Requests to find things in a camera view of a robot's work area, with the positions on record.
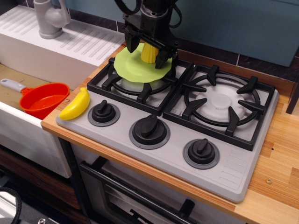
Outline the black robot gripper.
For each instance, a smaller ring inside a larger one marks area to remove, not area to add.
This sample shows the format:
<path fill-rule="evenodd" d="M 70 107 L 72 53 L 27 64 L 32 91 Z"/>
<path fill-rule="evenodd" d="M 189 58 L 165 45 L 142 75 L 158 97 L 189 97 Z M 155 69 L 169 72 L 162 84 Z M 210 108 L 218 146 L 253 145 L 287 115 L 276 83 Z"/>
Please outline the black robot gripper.
<path fill-rule="evenodd" d="M 141 5 L 141 14 L 123 15 L 125 21 L 125 42 L 133 53 L 140 40 L 159 49 L 156 56 L 156 69 L 160 69 L 168 59 L 175 56 L 178 40 L 171 32 L 179 24 L 171 25 L 172 12 L 179 12 L 176 5 Z"/>

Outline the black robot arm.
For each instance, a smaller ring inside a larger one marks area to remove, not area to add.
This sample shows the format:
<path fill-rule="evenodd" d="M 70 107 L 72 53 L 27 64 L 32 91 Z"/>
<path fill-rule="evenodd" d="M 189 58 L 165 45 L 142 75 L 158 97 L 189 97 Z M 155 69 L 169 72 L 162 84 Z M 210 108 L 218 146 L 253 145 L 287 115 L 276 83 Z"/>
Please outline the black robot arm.
<path fill-rule="evenodd" d="M 125 42 L 133 53 L 140 40 L 158 49 L 155 64 L 160 69 L 170 58 L 176 57 L 178 40 L 171 32 L 170 21 L 174 0 L 141 0 L 140 15 L 124 14 Z"/>

